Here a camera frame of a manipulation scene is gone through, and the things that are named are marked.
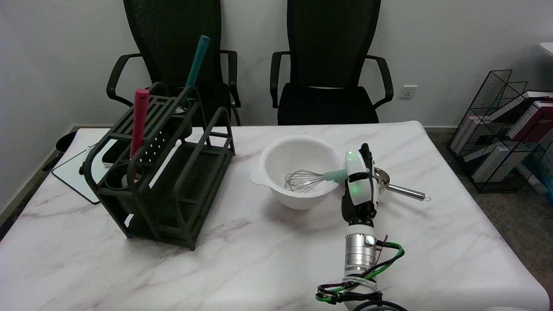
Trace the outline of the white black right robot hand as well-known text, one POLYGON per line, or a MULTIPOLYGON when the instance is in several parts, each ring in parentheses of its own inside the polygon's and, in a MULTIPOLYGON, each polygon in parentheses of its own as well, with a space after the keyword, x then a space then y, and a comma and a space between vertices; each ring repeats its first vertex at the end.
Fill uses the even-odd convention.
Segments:
POLYGON ((342 217, 349 225, 368 225, 373 228, 379 205, 379 185, 368 143, 363 143, 359 150, 347 150, 345 168, 347 177, 341 199, 342 217))

